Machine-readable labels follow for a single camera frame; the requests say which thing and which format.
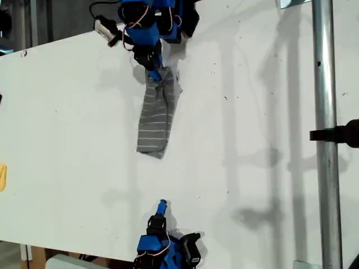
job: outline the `striped sock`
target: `striped sock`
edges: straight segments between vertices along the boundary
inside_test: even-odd
[[[167,147],[180,90],[174,87],[173,73],[169,67],[159,72],[161,81],[154,81],[146,74],[137,151],[161,159]]]

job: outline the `white table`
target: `white table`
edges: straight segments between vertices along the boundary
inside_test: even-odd
[[[334,1],[338,122],[359,116],[357,1]],[[161,198],[204,233],[202,268],[321,263],[311,5],[205,0],[163,160],[135,152],[144,71],[96,33],[0,58],[0,239],[133,260]],[[359,151],[339,147],[344,265],[359,252]]]

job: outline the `metal pole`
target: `metal pole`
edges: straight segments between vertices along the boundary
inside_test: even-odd
[[[333,1],[313,0],[316,129],[337,125]],[[323,269],[342,269],[338,146],[317,142]]]

